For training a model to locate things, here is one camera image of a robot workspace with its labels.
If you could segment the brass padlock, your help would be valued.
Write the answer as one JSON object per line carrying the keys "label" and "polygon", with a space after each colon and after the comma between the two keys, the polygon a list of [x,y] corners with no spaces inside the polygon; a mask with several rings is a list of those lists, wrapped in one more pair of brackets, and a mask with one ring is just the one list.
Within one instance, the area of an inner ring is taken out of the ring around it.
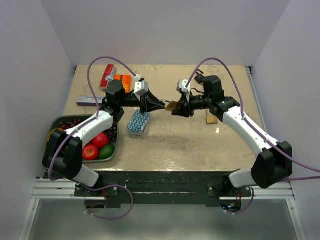
{"label": "brass padlock", "polygon": [[170,101],[166,99],[161,99],[160,103],[163,105],[163,109],[169,112],[174,112],[179,105],[179,103],[176,101]]}
{"label": "brass padlock", "polygon": [[217,125],[218,119],[216,116],[212,115],[209,111],[206,112],[206,123],[208,125]]}

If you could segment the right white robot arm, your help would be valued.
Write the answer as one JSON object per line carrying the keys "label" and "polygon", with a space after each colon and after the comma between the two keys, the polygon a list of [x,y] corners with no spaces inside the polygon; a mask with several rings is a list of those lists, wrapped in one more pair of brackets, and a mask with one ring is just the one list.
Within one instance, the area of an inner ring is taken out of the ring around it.
{"label": "right white robot arm", "polygon": [[252,168],[235,170],[224,176],[222,189],[227,196],[235,196],[241,187],[246,186],[267,189],[292,175],[293,163],[289,159],[293,154],[292,146],[271,137],[241,112],[240,104],[233,97],[225,96],[218,76],[204,77],[204,92],[199,95],[192,95],[187,83],[186,79],[178,82],[177,91],[181,98],[171,114],[188,118],[194,115],[195,110],[209,110],[234,130],[256,157]]}

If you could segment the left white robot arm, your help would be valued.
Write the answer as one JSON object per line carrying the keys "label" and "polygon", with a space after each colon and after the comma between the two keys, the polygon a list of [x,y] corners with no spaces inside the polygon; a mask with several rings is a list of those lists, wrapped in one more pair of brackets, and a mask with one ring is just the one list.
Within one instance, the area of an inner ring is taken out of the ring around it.
{"label": "left white robot arm", "polygon": [[51,181],[68,179],[86,185],[86,191],[99,196],[104,184],[99,174],[83,164],[83,148],[98,134],[119,123],[125,107],[139,108],[142,113],[164,110],[166,105],[149,91],[146,81],[139,80],[135,89],[127,93],[123,83],[108,83],[105,99],[97,112],[79,125],[66,131],[54,130],[46,145],[42,164],[48,169]]}

